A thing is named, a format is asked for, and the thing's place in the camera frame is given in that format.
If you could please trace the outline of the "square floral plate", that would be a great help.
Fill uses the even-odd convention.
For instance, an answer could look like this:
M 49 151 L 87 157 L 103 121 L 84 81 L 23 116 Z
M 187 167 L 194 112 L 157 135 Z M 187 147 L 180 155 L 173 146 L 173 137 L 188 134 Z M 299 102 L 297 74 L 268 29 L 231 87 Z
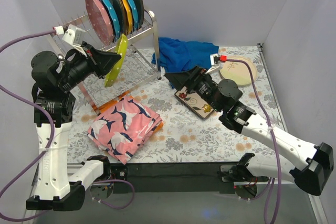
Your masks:
M 180 101 L 184 106 L 186 106 L 193 114 L 198 118 L 205 120 L 215 111 L 214 109 L 204 101 L 196 92 L 187 93 L 186 87 L 180 91 L 176 91 L 174 96 Z

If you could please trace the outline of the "blue polka dot plate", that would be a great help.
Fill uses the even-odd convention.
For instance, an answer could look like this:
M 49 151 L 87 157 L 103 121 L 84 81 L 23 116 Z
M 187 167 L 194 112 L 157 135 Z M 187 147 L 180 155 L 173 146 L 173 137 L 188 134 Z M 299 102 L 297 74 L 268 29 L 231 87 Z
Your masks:
M 111 24 L 113 26 L 115 38 L 119 39 L 121 36 L 121 27 L 120 27 L 118 16 L 114 10 L 112 3 L 109 0 L 99 0 L 99 1 L 103 4 L 105 9 L 107 10 L 109 18 L 111 20 Z

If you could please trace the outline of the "pink polka dot plate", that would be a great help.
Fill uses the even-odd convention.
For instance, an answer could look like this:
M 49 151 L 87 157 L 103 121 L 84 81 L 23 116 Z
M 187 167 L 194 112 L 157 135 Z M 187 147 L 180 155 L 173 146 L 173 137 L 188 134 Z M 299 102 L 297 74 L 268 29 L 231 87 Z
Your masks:
M 100 41 L 109 46 L 113 41 L 113 28 L 106 8 L 99 0 L 85 0 L 89 21 Z

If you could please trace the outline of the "cream round plate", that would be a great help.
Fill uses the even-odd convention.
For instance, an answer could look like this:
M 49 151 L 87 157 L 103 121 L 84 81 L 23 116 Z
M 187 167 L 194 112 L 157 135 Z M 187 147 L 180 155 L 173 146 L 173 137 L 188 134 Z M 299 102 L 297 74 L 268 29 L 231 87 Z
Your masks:
M 258 77 L 258 71 L 254 63 L 252 63 L 249 59 L 240 56 L 230 57 L 229 59 L 246 62 L 251 69 L 253 80 L 256 81 Z M 235 81 L 239 87 L 244 87 L 251 84 L 248 68 L 245 66 L 245 64 L 240 62 L 227 61 L 219 70 L 219 74 L 223 79 L 231 79 Z

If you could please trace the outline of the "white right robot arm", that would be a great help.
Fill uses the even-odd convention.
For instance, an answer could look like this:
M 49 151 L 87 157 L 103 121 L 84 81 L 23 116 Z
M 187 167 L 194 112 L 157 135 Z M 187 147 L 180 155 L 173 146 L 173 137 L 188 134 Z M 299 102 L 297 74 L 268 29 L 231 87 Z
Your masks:
M 334 169 L 330 145 L 315 145 L 269 125 L 264 117 L 240 102 L 243 93 L 233 80 L 216 83 L 199 66 L 186 72 L 166 73 L 165 77 L 176 90 L 197 93 L 215 111 L 222 113 L 219 120 L 224 127 L 275 151 L 275 159 L 260 158 L 253 153 L 243 155 L 235 166 L 224 171 L 225 177 L 240 182 L 272 177 L 295 183 L 311 195 L 321 195 Z

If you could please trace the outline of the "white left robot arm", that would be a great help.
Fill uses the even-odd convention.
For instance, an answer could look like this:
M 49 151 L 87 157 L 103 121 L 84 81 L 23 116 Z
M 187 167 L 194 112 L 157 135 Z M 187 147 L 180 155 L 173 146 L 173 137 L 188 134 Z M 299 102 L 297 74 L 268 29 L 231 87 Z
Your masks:
M 28 210 L 76 211 L 86 190 L 96 180 L 106 182 L 112 170 L 106 156 L 90 156 L 72 176 L 68 176 L 68 135 L 76 98 L 71 90 L 88 76 L 102 79 L 121 59 L 115 52 L 95 49 L 83 42 L 83 52 L 72 49 L 64 59 L 52 51 L 42 51 L 31 60 L 34 123 L 39 141 L 37 185 L 26 200 Z

